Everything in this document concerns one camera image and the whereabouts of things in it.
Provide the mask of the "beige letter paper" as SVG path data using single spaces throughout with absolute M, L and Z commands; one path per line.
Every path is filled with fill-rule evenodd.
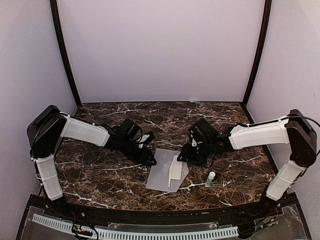
M 171 165 L 170 165 L 170 168 L 169 168 L 168 188 L 171 187 L 171 182 L 172 182 L 173 176 L 175 175 L 174 172 L 175 172 L 175 162 L 172 161 L 172 162 L 171 162 Z

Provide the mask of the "grey envelope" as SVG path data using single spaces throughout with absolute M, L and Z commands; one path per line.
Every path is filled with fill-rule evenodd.
M 189 174 L 189 168 L 186 162 L 182 162 L 182 173 L 180 180 L 171 180 L 170 188 L 169 182 L 169 169 L 174 156 L 178 156 L 180 151 L 157 148 L 154 158 L 157 162 L 152 166 L 146 183 L 146 188 L 150 190 L 157 190 L 162 192 L 176 193 L 181 184 Z

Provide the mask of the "green glue stick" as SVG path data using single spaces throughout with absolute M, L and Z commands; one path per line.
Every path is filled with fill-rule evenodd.
M 208 174 L 207 180 L 206 180 L 206 183 L 205 183 L 205 187 L 210 187 L 212 185 L 215 176 L 216 176 L 216 173 L 214 171 L 211 171 Z

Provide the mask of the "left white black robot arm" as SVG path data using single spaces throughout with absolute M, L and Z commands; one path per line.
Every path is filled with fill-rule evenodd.
M 154 133 L 126 118 L 120 125 L 96 124 L 71 116 L 55 105 L 49 105 L 27 127 L 30 159 L 37 178 L 51 203 L 51 210 L 60 218 L 67 218 L 70 206 L 62 199 L 63 190 L 56 169 L 55 156 L 65 139 L 88 143 L 123 154 L 142 166 L 155 166 L 157 161 L 148 144 Z

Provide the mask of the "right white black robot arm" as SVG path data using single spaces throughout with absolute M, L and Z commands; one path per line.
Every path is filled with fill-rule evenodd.
M 259 123 L 237 124 L 226 131 L 217 131 L 204 118 L 188 129 L 189 142 L 184 144 L 177 161 L 208 168 L 207 159 L 244 148 L 275 144 L 289 145 L 291 154 L 265 190 L 262 201 L 255 205 L 255 213 L 266 217 L 275 208 L 288 188 L 312 166 L 318 155 L 317 133 L 312 118 L 298 109 L 289 114 Z

